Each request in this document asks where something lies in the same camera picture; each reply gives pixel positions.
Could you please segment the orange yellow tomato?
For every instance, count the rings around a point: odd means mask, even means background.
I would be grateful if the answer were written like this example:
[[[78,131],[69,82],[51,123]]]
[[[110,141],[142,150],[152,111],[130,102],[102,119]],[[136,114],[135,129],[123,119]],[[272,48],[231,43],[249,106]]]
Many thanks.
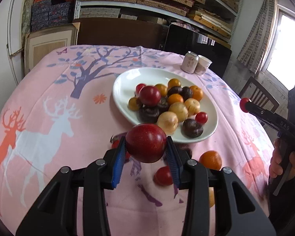
[[[168,93],[167,86],[165,86],[163,84],[156,84],[154,87],[160,92],[160,95],[162,97],[166,97],[167,96],[167,93]]]

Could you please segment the small orange fruit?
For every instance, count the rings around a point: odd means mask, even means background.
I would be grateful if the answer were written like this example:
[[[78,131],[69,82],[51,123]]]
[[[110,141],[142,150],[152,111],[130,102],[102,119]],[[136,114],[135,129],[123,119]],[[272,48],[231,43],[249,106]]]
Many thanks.
[[[172,105],[172,104],[174,104],[176,102],[183,103],[184,99],[180,94],[175,93],[175,94],[170,95],[167,98],[167,102],[168,102],[169,105]]]

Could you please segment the framed picture leaning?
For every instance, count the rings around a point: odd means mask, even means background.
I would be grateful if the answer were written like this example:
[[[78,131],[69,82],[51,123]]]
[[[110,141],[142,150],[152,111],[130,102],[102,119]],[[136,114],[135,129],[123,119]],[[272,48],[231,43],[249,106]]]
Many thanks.
[[[51,51],[76,45],[80,23],[69,23],[31,32],[25,37],[24,74],[27,75]]]

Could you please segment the red cherry tomato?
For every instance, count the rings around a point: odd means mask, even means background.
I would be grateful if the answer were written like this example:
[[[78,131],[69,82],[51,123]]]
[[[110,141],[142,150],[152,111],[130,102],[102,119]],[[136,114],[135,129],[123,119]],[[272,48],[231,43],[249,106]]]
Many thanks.
[[[205,112],[199,112],[198,114],[196,114],[195,116],[195,120],[199,123],[199,124],[206,124],[206,122],[208,121],[208,115]]]

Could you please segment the window with white frame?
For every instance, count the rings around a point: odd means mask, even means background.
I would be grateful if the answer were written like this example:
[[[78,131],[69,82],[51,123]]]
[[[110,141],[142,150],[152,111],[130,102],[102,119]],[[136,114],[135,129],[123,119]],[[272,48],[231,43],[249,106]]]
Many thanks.
[[[277,6],[273,35],[261,72],[270,75],[279,86],[295,87],[295,12]]]

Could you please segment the yellow-green round fruit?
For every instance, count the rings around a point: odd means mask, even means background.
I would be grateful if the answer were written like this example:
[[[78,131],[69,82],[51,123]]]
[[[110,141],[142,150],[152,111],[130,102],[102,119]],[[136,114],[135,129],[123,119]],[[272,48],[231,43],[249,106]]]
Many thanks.
[[[157,125],[167,134],[173,134],[178,127],[178,117],[174,112],[166,111],[162,113],[157,121]]]

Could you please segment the large orange mandarin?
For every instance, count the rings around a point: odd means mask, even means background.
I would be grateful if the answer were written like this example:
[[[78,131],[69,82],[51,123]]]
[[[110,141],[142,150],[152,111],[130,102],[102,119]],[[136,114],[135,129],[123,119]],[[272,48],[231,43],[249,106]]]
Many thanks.
[[[200,87],[198,87],[196,85],[192,85],[192,86],[190,86],[190,90],[192,91],[191,98],[200,102],[202,100],[202,98],[204,97],[203,90]]]

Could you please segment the dark wooden chair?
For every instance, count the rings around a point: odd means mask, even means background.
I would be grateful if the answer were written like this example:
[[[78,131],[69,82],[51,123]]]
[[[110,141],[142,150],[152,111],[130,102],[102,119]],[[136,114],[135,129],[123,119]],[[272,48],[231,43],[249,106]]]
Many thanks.
[[[253,92],[249,96],[252,103],[261,108],[269,108],[270,105],[272,105],[270,109],[271,112],[275,112],[278,109],[279,102],[260,82],[252,76],[249,77],[244,87],[239,92],[239,97],[246,98],[245,94],[249,93],[250,87],[254,87]]]

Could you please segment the orange yellow passion fruit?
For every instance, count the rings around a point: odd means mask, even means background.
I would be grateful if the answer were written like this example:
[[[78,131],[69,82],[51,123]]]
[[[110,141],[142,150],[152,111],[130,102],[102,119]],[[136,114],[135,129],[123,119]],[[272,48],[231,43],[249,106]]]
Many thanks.
[[[199,162],[206,168],[216,171],[222,168],[222,158],[218,152],[213,150],[203,153],[199,158]]]

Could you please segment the striped yellow melon fruit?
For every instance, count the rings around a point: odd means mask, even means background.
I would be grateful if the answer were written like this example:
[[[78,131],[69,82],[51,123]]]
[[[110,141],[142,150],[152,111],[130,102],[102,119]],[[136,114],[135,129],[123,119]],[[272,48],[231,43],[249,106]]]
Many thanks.
[[[176,114],[178,117],[178,121],[181,123],[184,120],[186,120],[189,116],[189,111],[186,107],[186,105],[182,102],[175,102],[170,107],[169,110]]]

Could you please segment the metal storage shelf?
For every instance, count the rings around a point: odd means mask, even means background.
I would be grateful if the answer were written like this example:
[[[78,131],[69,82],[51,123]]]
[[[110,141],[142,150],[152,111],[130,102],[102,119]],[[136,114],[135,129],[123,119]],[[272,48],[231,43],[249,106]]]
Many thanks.
[[[243,0],[76,0],[74,18],[89,14],[90,7],[124,7],[166,16],[190,24],[229,42]]]

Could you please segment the white oval plate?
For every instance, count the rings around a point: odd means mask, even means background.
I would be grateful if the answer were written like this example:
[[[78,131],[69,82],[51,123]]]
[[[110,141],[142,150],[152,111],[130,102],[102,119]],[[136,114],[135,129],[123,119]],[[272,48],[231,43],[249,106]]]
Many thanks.
[[[157,125],[159,116],[168,111],[167,96],[162,97],[154,87],[167,86],[168,81],[177,78],[181,87],[195,85],[172,72],[156,68],[138,68],[125,71],[113,85],[113,99],[119,111],[134,125],[150,123]],[[200,101],[200,112],[208,115],[206,124],[199,124],[195,116],[178,123],[176,131],[168,135],[177,143],[197,143],[209,138],[218,125],[218,115],[211,100],[204,95]]]

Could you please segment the dark purple passion fruit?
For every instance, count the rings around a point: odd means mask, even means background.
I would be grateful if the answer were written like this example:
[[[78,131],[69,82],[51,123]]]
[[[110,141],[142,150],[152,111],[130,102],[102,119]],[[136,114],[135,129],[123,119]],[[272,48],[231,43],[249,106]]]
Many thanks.
[[[193,91],[189,87],[185,86],[182,88],[180,95],[182,96],[183,100],[186,101],[187,99],[192,98]]]

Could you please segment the green orange mandarin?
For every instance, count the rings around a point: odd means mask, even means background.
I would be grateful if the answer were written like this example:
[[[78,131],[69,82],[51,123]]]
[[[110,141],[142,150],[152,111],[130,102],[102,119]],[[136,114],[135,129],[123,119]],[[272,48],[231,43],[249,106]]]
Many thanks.
[[[181,81],[177,78],[172,78],[168,81],[168,89],[171,89],[172,87],[181,87]]]

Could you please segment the dark wrinkled passion fruit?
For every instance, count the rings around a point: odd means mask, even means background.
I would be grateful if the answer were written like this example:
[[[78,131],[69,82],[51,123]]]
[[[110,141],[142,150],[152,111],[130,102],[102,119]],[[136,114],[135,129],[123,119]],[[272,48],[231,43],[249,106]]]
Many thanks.
[[[174,86],[171,87],[168,92],[167,92],[167,97],[170,97],[173,94],[180,94],[182,92],[182,87],[181,86]]]

